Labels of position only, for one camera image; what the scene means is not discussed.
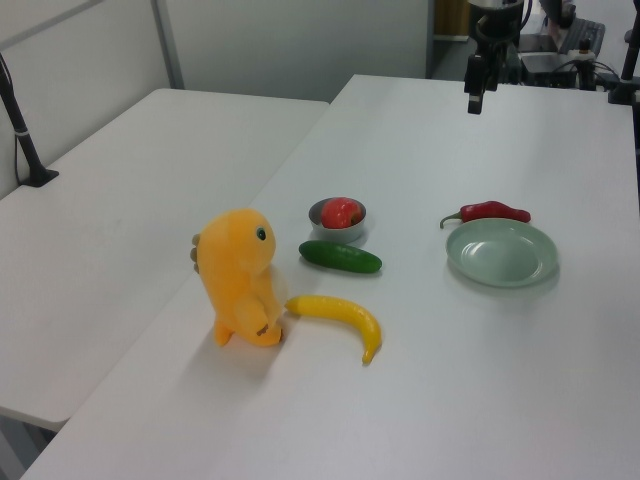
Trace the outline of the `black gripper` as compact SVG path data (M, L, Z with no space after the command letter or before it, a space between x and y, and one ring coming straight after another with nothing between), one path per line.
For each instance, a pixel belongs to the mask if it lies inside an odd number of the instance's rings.
M469 37L476 43L477 54L468 58L464 92L468 94L468 113L480 114L484 91L496 91L499 83L500 51L497 49L519 40L524 1L469 0L468 5ZM486 61L481 55L487 55L487 74Z

